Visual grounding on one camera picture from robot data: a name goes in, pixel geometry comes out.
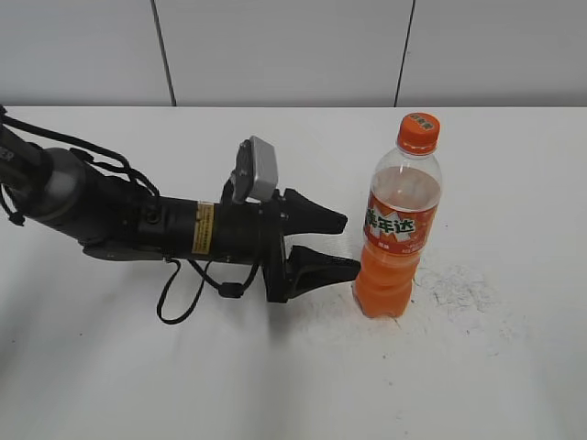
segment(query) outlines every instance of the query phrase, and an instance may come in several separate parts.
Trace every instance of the white tabletop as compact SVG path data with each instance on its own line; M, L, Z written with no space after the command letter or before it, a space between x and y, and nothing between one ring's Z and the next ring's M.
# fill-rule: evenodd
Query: white tabletop
M397 321L365 318L349 283L267 304L258 276L241 300L205 290L169 327L155 304L172 266L95 260L2 220L0 438L583 438L587 110L427 110L444 194ZM372 169L409 111L9 108L125 154L165 195L212 202L238 143L260 136L281 189L349 216L342 236L288 241L354 258ZM197 284L184 269L165 313Z

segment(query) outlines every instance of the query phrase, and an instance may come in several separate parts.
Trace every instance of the white wall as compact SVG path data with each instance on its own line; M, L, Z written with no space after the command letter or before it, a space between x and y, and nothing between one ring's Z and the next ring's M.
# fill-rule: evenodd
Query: white wall
M584 0L416 0L398 104L587 105Z
M169 105L149 0L3 0L0 103Z
M158 0L179 105L393 105L412 0Z
M155 1L179 105L393 105L413 0ZM417 0L398 105L587 105L586 17ZM2 2L0 103L170 105L151 1Z

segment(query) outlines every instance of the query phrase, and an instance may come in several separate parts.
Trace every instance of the orange soda bottle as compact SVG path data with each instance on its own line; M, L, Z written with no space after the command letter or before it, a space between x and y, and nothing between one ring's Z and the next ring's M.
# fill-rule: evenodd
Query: orange soda bottle
M432 154L440 124L432 115L404 117L397 147L379 161L365 215L365 246L354 294L369 317L400 316L440 199L442 175Z

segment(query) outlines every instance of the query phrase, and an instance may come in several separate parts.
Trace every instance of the orange bottle cap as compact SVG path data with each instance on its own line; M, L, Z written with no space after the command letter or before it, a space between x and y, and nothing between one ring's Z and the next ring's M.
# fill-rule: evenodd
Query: orange bottle cap
M440 123L428 113L406 115L400 125L397 146L409 154L425 156L437 148Z

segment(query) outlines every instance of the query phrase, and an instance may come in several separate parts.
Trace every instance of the robotic arm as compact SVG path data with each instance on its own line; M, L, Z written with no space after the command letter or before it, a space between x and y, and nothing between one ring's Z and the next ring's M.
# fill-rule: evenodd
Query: robotic arm
M44 149L7 127L74 147ZM91 153L116 160L120 166L96 161ZM359 272L358 261L308 247L293 246L289 258L285 257L284 236L339 234L347 217L307 200L295 190L280 194L275 189L277 178L273 146L253 136L239 146L236 167L220 203L162 197L120 154L18 121L0 106L0 204L10 221L22 226L27 217L49 226L76 239L84 254L98 259L166 260L174 262L178 270L179 259L186 259L202 275L203 282L210 283L223 297L241 297L259 267L271 303L286 303L318 287L354 280ZM207 266L213 261L249 264L251 273L243 284L218 283L197 260L208 261ZM177 270L166 284L164 295L176 274Z

